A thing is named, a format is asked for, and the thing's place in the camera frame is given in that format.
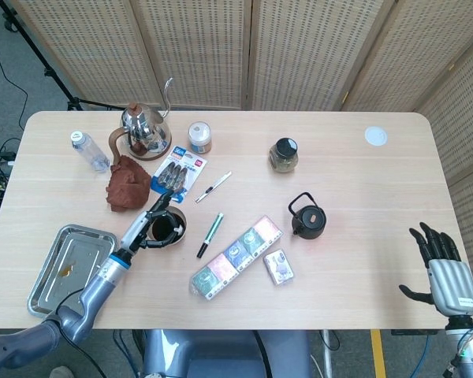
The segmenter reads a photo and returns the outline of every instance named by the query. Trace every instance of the black lid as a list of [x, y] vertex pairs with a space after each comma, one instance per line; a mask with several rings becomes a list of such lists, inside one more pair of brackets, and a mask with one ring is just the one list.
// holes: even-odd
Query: black lid
[[277, 147], [278, 156], [283, 159], [289, 159], [298, 152], [298, 145], [290, 138], [280, 138], [275, 146]]
[[326, 226], [326, 215], [317, 206], [306, 206], [301, 211], [301, 222], [305, 228], [319, 230]]

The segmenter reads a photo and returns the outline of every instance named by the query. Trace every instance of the plastic water bottle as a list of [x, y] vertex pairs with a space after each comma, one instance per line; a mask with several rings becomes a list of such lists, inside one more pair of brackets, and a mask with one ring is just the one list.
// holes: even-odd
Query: plastic water bottle
[[85, 132], [73, 132], [70, 136], [72, 147], [77, 151], [96, 172], [105, 172], [110, 167], [110, 161], [100, 150], [95, 141]]

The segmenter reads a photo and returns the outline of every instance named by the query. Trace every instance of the brown cloth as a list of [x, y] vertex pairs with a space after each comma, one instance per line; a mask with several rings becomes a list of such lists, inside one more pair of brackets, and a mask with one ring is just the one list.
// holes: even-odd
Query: brown cloth
[[110, 167], [107, 202], [112, 211], [139, 209], [149, 199], [151, 177], [143, 168], [128, 156], [121, 155], [118, 164]]

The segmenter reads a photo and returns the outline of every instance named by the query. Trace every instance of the metal tray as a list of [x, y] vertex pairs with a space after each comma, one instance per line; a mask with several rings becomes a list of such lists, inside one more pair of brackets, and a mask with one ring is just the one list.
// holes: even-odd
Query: metal tray
[[[28, 297], [28, 311], [44, 317], [55, 310], [64, 297], [86, 286], [116, 245], [116, 236], [109, 232], [67, 224], [56, 236]], [[78, 295], [65, 304], [82, 310]]]

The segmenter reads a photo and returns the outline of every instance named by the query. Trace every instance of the wooden table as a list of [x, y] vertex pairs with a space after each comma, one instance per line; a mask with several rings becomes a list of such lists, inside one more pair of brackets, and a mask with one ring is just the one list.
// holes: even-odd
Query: wooden table
[[[88, 132], [110, 156], [119, 112], [41, 112], [32, 116], [0, 212], [0, 328], [39, 322], [26, 301], [58, 230], [74, 223], [120, 238], [142, 210], [112, 213], [98, 174], [72, 149], [73, 130]], [[173, 144], [188, 145], [188, 126], [213, 131], [208, 165], [178, 207], [185, 238], [164, 250], [141, 250], [102, 309], [97, 328], [442, 328], [433, 306], [406, 299], [399, 284], [429, 284], [408, 228], [425, 221], [449, 233], [466, 261], [430, 125], [416, 113], [172, 112]], [[364, 138], [369, 126], [389, 141]], [[299, 145], [295, 171], [271, 170], [270, 146], [288, 136]], [[141, 162], [153, 174], [159, 161]], [[233, 175], [195, 204], [227, 171]], [[309, 191], [326, 211], [321, 237], [292, 235], [287, 205]], [[147, 208], [158, 196], [151, 192]], [[201, 242], [218, 212], [225, 219], [203, 259]], [[287, 253], [296, 277], [275, 287], [261, 261], [213, 301], [192, 294], [189, 280], [259, 217], [284, 232], [270, 250]]]

